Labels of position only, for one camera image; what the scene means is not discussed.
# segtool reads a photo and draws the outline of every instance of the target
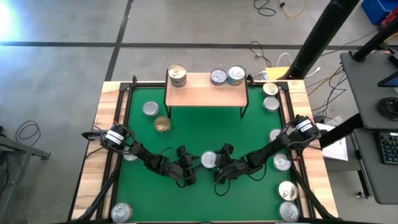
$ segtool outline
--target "keyboard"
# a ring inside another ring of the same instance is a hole
[[[398,165],[398,133],[376,133],[376,144],[383,164]]]

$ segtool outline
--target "wooden shelf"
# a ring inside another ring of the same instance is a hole
[[[210,73],[187,73],[185,86],[177,88],[167,76],[166,106],[236,106],[248,104],[245,83],[216,86],[210,82]]]

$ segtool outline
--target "wooden tabletop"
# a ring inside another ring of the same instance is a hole
[[[167,81],[167,106],[246,106],[245,85],[216,86],[210,81],[210,73],[187,73],[183,88],[174,87]]]
[[[302,80],[292,80],[287,81],[287,83],[289,85],[290,97],[292,100],[292,106],[295,115],[300,114],[303,116],[308,116],[312,119],[311,107],[308,100],[307,92],[305,90],[304,82]],[[99,99],[98,110],[95,117],[96,126],[103,129],[108,129],[112,125],[119,93],[119,85],[120,82],[104,82],[101,98]],[[289,121],[288,109],[283,95],[282,106],[284,107],[286,121]],[[121,119],[119,120],[119,122],[122,122],[124,119],[123,108],[125,107],[126,97],[124,97],[124,102],[121,110]],[[319,146],[319,143],[312,142],[312,145]],[[98,142],[91,142],[89,144],[87,153],[90,153],[91,151],[97,149],[98,146]],[[325,206],[325,208],[332,215],[337,217],[337,209],[333,198],[333,193],[331,191],[328,174],[326,172],[325,163],[323,161],[322,152],[318,149],[312,149],[308,147],[304,150],[303,157],[305,159],[308,180],[310,182],[310,188],[312,192],[319,199],[322,205]],[[81,175],[80,185],[78,187],[76,201],[73,208],[72,219],[78,218],[80,215],[82,215],[100,191],[105,160],[106,151],[103,150],[92,154],[89,158],[86,159],[85,163],[83,164],[83,172]],[[104,217],[107,217],[108,215],[107,202],[109,202],[110,192],[111,191],[108,192],[106,197],[106,203],[103,212]],[[305,217],[308,217],[308,208],[305,206],[306,200],[305,197],[303,197],[303,192],[301,189],[300,197],[303,205],[303,215]]]

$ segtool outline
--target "black pole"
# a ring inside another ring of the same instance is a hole
[[[287,73],[280,79],[304,79],[359,0],[331,0]]]
[[[363,47],[361,47],[353,56],[357,62],[363,62],[366,56],[376,47],[381,45],[387,38],[398,31],[398,17],[391,21],[385,28],[380,30],[372,39],[370,39]]]

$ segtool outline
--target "can lid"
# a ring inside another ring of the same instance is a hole
[[[201,155],[201,164],[207,168],[211,169],[216,166],[217,155],[213,151],[206,151]]]
[[[142,111],[147,116],[155,116],[159,112],[159,106],[156,102],[148,101],[142,107]]]
[[[297,187],[291,183],[290,181],[283,181],[282,183],[279,184],[279,195],[288,201],[293,201],[297,198],[299,195],[299,192],[297,191]]]
[[[124,150],[128,151],[129,146],[124,147]],[[133,154],[123,154],[123,158],[127,161],[135,161],[136,159],[138,159],[138,157]]]
[[[211,71],[210,78],[214,82],[223,83],[226,81],[226,72],[220,68],[216,68]]]
[[[242,67],[236,65],[228,70],[228,75],[235,80],[241,80],[246,75],[246,72]]]
[[[264,100],[264,106],[269,110],[276,110],[279,108],[279,100],[274,96],[267,96]]]
[[[262,86],[264,93],[269,96],[274,96],[278,93],[279,87],[275,83],[267,82]]]
[[[111,218],[116,223],[125,223],[131,218],[131,213],[130,205],[119,203],[112,208]]]
[[[292,162],[287,159],[285,154],[277,153],[274,155],[274,166],[281,171],[286,171],[290,169]]]
[[[169,76],[170,78],[183,78],[187,70],[183,65],[174,64],[169,67]]]
[[[279,207],[279,215],[286,222],[296,222],[299,219],[299,210],[292,202],[283,202]]]
[[[282,130],[280,130],[280,129],[272,129],[271,132],[269,133],[269,139],[271,141],[275,140],[281,131]]]
[[[155,129],[157,131],[168,131],[170,129],[170,126],[170,120],[165,116],[159,116],[155,119]]]

